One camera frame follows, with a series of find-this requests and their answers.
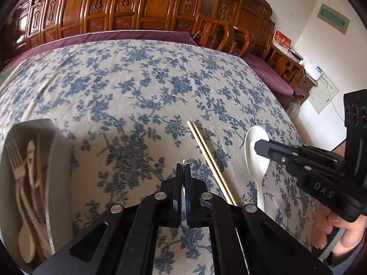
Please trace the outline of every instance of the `fork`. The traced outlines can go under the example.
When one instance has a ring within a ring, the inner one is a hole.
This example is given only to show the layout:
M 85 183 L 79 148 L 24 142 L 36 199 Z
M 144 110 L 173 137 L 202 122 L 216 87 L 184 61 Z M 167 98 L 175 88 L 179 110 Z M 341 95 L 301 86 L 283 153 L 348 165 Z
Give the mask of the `fork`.
M 25 164 L 26 164 L 26 159 L 22 159 L 20 153 L 19 153 L 19 149 L 15 143 L 15 140 L 12 140 L 12 142 L 7 143 L 6 144 L 6 148 L 8 151 L 8 156 L 9 156 L 9 161 L 10 161 L 10 165 L 11 165 L 11 169 L 13 170 L 13 174 L 14 174 L 14 178 L 15 180 L 20 183 L 20 195 L 21 198 L 23 200 L 25 209 L 28 213 L 28 216 L 33 224 L 34 229 L 36 230 L 37 233 L 37 237 L 38 237 L 38 241 L 40 243 L 41 249 L 42 249 L 42 254 L 46 257 L 49 258 L 52 255 L 51 252 L 51 247 L 47 241 L 47 237 L 45 236 L 45 234 L 47 233 L 43 233 L 42 229 L 41 229 L 41 225 L 39 224 L 35 214 L 33 213 L 32 207 L 28 202 L 28 198 L 25 194 L 25 190 L 24 190 L 24 177 L 25 177 Z

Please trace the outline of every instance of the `blue leaf pattern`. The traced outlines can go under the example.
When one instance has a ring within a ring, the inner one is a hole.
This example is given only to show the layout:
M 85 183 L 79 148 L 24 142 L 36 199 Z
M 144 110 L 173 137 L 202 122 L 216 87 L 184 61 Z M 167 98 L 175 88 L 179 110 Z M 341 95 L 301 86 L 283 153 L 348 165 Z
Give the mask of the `blue leaf pattern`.
M 73 45 L 23 61 L 0 90 L 0 147 L 12 125 L 53 118 L 72 148 L 73 230 L 109 206 L 138 204 L 175 175 L 192 175 L 223 196 L 186 121 L 195 121 L 238 200 L 256 203 L 245 166 L 247 130 L 262 126 L 289 145 L 300 137 L 278 101 L 242 59 L 163 41 L 110 40 Z M 282 165 L 263 179 L 265 211 L 310 248 L 317 203 Z M 207 228 L 161 228 L 155 274 L 213 274 Z

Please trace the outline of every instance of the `silver rivet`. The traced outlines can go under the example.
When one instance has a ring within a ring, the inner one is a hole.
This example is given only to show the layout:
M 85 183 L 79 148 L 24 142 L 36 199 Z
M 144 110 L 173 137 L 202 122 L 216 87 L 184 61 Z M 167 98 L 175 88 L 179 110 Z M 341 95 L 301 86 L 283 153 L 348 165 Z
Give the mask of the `silver rivet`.
M 115 213 L 115 214 L 120 213 L 122 211 L 122 209 L 123 209 L 122 205 L 113 205 L 111 207 L 111 212 Z
M 204 192 L 201 194 L 201 198 L 206 199 L 208 201 L 209 199 L 213 198 L 213 195 L 210 192 Z
M 249 212 L 249 213 L 255 213 L 256 210 L 257 210 L 257 207 L 253 204 L 248 204 L 246 207 L 245 207 L 246 211 Z
M 167 194 L 164 192 L 157 192 L 154 196 L 156 199 L 165 199 L 167 197 Z

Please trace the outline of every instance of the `gray container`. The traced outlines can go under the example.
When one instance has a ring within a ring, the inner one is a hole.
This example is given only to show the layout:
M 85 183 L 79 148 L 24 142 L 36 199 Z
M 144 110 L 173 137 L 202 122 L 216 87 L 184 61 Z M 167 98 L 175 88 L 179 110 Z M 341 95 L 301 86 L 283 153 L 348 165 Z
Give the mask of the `gray container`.
M 37 143 L 41 136 L 42 164 L 47 164 L 45 181 L 45 218 L 48 238 L 53 254 L 73 238 L 70 203 L 71 145 L 53 119 L 38 119 L 15 124 L 5 144 L 15 140 L 22 158 L 26 158 L 27 144 Z M 1 239 L 18 266 L 32 274 L 37 264 L 26 264 L 18 248 L 18 235 L 22 225 L 15 201 L 15 179 L 5 149 L 0 163 L 0 234 Z

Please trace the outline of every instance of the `pair of chopsticks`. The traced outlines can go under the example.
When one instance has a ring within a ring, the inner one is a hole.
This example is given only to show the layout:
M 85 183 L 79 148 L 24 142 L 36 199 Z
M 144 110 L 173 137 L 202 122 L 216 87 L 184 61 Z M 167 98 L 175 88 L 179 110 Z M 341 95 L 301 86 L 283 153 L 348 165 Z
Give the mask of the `pair of chopsticks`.
M 229 203 L 230 205 L 237 205 L 236 201 L 233 197 L 233 194 L 231 193 L 222 173 L 221 170 L 219 169 L 217 163 L 215 162 L 208 146 L 206 145 L 199 129 L 197 128 L 196 124 L 194 122 L 190 122 L 187 121 L 187 125 L 189 126 L 192 135 L 194 136 L 197 144 L 199 145 L 199 148 L 201 150 L 201 152 L 204 155 L 204 158 L 206 160 L 206 162 L 208 163 L 210 170 L 212 171 L 215 180 L 217 181 L 220 189 L 222 190 L 224 197 L 227 201 L 227 203 Z

